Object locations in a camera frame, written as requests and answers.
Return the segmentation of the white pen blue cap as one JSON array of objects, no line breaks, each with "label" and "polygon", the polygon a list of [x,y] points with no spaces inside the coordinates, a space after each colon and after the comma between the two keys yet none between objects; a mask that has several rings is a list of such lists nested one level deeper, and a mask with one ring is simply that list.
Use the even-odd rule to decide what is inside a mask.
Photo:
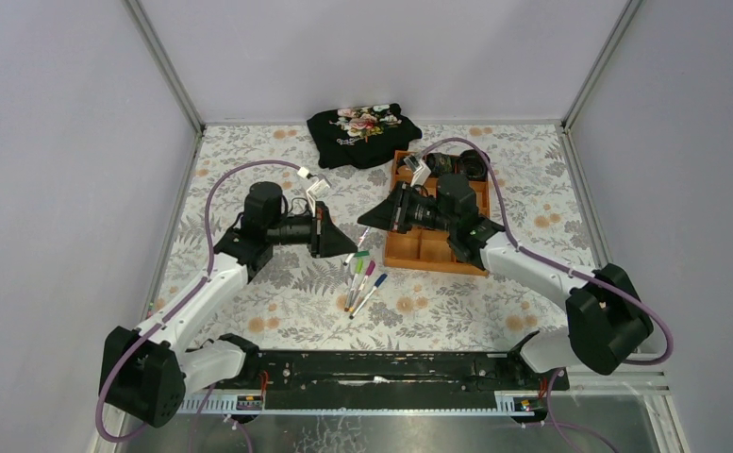
[{"label": "white pen blue cap", "polygon": [[368,293],[366,293],[356,304],[356,306],[353,308],[353,310],[349,314],[349,319],[353,320],[358,313],[365,307],[366,303],[369,301],[369,299],[376,293],[376,291],[379,289],[379,287],[383,284],[383,282],[388,277],[387,274],[382,274],[379,276],[379,278],[375,281],[372,288],[369,290]]}]

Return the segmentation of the white pen magenta cap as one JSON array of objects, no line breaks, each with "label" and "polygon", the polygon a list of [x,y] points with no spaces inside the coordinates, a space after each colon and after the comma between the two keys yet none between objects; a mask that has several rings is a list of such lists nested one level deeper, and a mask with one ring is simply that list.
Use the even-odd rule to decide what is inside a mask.
[{"label": "white pen magenta cap", "polygon": [[370,260],[368,266],[362,272],[361,277],[359,278],[359,280],[357,280],[357,284],[358,285],[354,288],[354,291],[352,293],[352,297],[350,298],[350,302],[347,305],[347,309],[346,310],[348,312],[351,312],[351,311],[354,310],[354,308],[355,308],[355,306],[357,304],[358,298],[360,297],[360,294],[365,289],[366,284],[367,284],[369,278],[371,277],[372,273],[374,272],[374,269],[375,269],[375,261],[374,260]]}]

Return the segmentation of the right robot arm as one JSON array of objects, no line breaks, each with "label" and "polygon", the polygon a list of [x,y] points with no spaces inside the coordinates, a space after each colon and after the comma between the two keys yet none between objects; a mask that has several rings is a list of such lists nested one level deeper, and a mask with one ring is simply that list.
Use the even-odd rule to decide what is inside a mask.
[{"label": "right robot arm", "polygon": [[621,267],[568,267],[513,243],[504,226],[479,210],[465,176],[440,177],[431,195],[400,181],[358,223],[398,234],[415,227],[442,231],[458,261],[510,278],[559,304],[566,327],[530,334],[514,348],[536,373],[582,364],[607,376],[654,331],[650,316],[635,305],[634,287]]}]

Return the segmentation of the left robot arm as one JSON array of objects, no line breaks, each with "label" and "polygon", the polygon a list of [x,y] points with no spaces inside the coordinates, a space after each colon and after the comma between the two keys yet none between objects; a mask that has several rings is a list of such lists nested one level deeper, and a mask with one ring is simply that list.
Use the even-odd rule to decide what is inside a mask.
[{"label": "left robot arm", "polygon": [[278,245],[307,247],[316,259],[357,252],[356,243],[334,225],[328,207],[316,201],[288,214],[281,187],[253,184],[241,220],[211,247],[212,264],[196,285],[133,329],[116,327],[105,340],[98,405],[110,405],[160,428],[184,397],[219,381],[259,380],[258,347],[225,334],[192,349],[193,339],[218,306],[231,300],[266,266]]}]

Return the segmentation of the white pen light green cap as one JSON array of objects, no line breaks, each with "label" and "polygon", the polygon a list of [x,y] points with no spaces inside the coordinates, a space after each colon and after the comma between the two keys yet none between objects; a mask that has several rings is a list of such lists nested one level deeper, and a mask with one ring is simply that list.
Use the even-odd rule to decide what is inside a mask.
[{"label": "white pen light green cap", "polygon": [[350,305],[352,303],[352,299],[353,299],[355,290],[356,290],[357,285],[358,285],[358,276],[361,273],[362,266],[363,266],[363,257],[362,256],[358,256],[358,257],[354,258],[353,274],[352,274],[352,278],[351,278],[350,283],[349,283],[349,286],[348,286],[348,290],[347,290],[347,293],[346,293],[346,300],[345,300],[345,303],[344,303],[344,311],[345,312],[348,312],[350,310]]}]

